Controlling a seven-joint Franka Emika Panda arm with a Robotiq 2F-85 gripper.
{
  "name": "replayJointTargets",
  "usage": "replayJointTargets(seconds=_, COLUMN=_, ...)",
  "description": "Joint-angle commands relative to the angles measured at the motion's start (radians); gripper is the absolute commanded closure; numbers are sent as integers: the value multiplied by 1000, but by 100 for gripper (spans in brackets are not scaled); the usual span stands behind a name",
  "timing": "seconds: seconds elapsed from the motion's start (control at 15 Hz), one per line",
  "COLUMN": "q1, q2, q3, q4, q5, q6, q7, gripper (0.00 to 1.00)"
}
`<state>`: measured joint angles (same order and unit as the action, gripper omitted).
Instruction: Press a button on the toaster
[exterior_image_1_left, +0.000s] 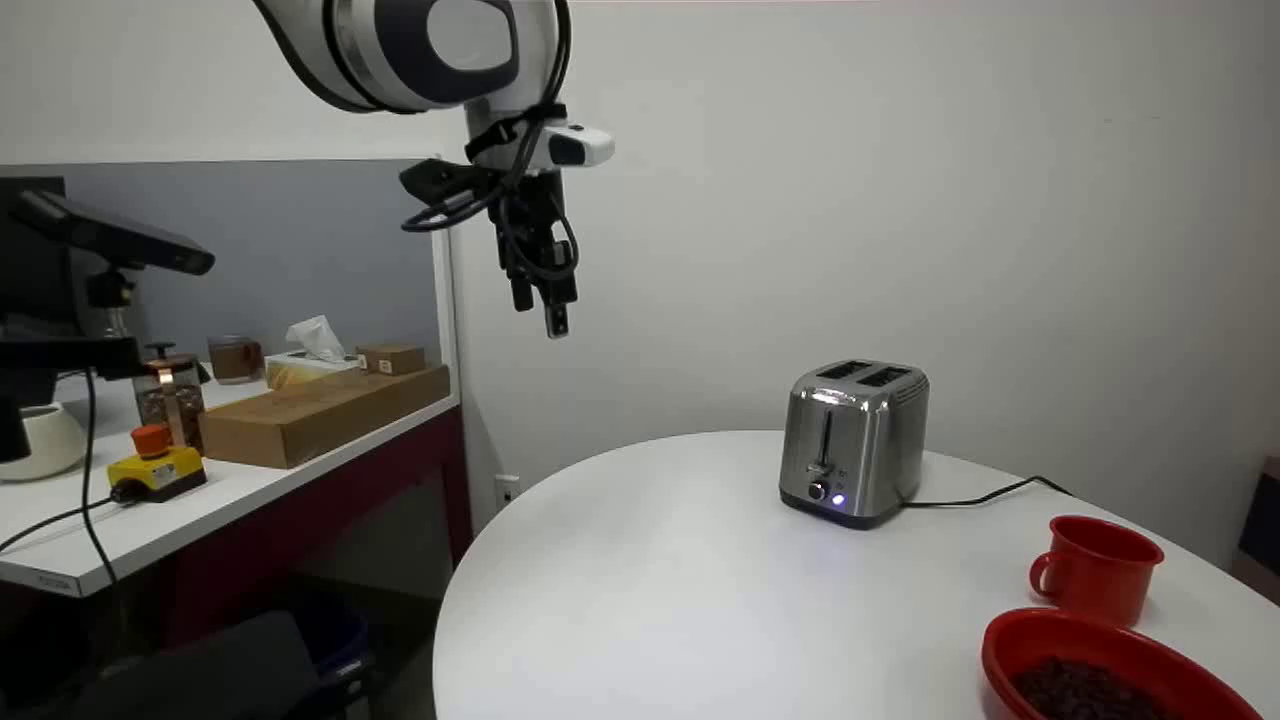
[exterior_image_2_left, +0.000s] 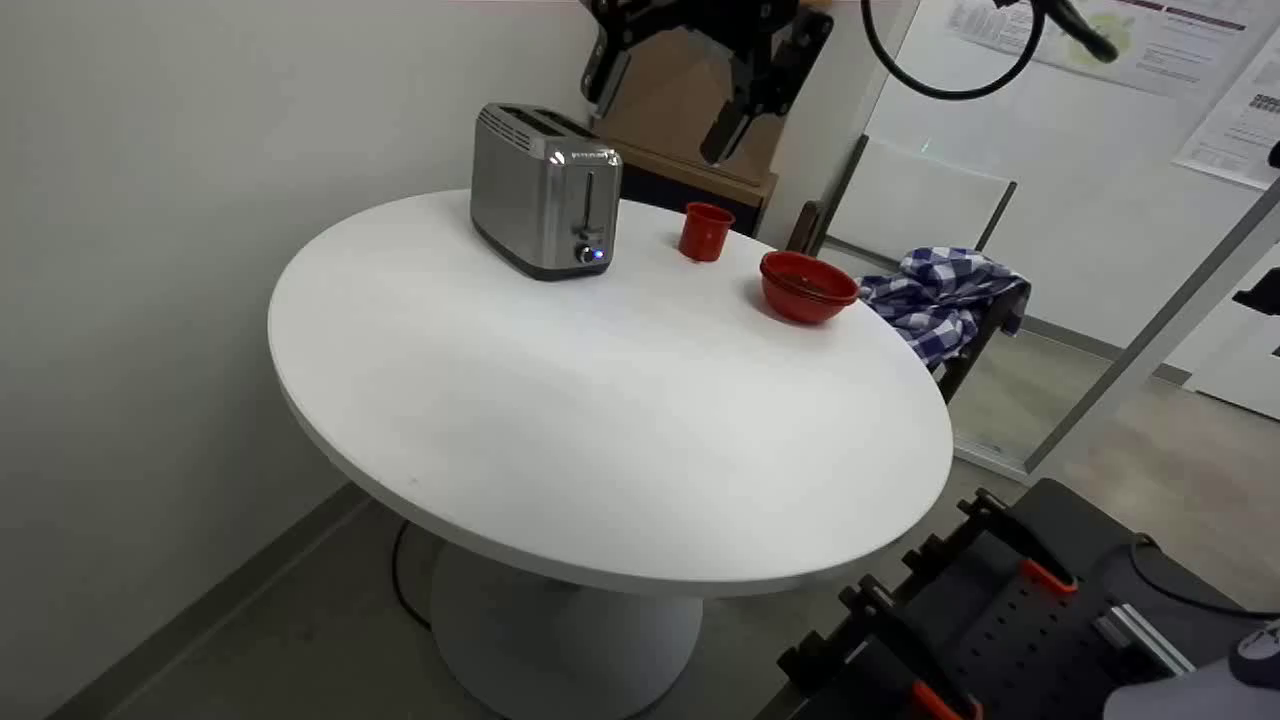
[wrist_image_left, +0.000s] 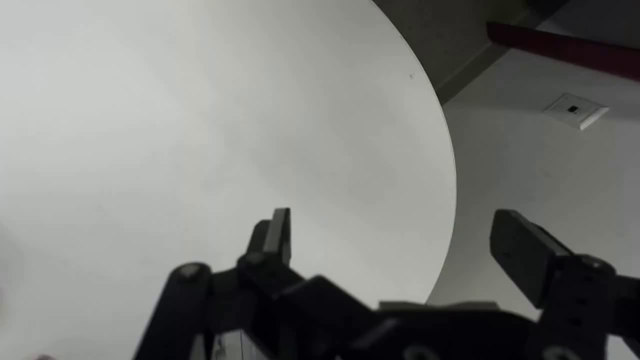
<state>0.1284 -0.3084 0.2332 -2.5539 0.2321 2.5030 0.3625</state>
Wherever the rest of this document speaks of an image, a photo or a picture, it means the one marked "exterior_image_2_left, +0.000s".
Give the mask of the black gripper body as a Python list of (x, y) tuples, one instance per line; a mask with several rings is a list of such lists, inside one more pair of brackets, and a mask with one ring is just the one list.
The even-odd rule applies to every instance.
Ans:
[(786, 111), (836, 18), (798, 0), (581, 0), (594, 34), (619, 34), (622, 53), (659, 32), (700, 32), (731, 57), (731, 94), (755, 94), (758, 111)]

